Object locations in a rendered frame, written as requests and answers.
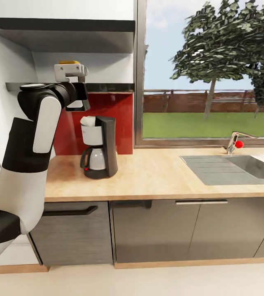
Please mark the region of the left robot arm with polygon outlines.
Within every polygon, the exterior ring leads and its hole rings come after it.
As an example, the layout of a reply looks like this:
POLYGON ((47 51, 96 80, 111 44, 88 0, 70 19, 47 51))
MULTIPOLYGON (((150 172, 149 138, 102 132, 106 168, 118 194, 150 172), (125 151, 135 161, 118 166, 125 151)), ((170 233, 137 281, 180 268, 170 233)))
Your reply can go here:
POLYGON ((88 76, 80 64, 54 65, 56 83, 20 86, 17 99, 30 119, 14 117, 0 170, 0 254, 19 235, 28 234, 44 212, 48 164, 63 108, 87 100, 88 76))

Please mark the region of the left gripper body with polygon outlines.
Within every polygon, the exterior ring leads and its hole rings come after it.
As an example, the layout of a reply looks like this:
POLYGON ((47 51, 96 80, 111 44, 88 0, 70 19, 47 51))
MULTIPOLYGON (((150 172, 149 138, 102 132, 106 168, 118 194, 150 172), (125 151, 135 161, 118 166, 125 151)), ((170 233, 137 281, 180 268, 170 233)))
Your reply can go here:
POLYGON ((61 83, 54 83, 55 85, 61 86, 65 88, 70 96, 69 104, 73 103, 76 100, 87 100, 88 94, 86 89, 86 83, 82 82, 61 82, 61 83))

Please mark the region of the paper coffee filter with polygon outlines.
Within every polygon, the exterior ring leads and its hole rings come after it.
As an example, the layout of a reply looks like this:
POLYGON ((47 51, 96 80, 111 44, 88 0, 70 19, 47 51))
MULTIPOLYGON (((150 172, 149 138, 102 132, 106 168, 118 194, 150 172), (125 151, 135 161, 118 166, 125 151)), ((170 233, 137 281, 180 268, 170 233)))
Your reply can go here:
POLYGON ((88 127, 93 127, 95 125, 95 116, 83 116, 83 118, 80 120, 81 124, 88 127))

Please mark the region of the bottle of coffee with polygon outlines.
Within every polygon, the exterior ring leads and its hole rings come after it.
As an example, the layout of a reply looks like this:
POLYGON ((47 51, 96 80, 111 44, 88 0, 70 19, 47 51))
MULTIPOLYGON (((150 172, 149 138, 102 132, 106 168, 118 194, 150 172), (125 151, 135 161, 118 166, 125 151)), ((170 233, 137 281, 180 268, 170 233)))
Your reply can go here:
MULTIPOLYGON (((59 64, 79 64, 78 61, 75 60, 64 60, 59 61, 59 64)), ((82 82, 85 83, 85 77, 83 76, 77 76, 77 77, 69 77, 71 82, 82 82)), ((65 107, 67 112, 82 112, 87 111, 90 109, 90 103, 88 100, 76 100, 73 103, 69 104, 65 107)))

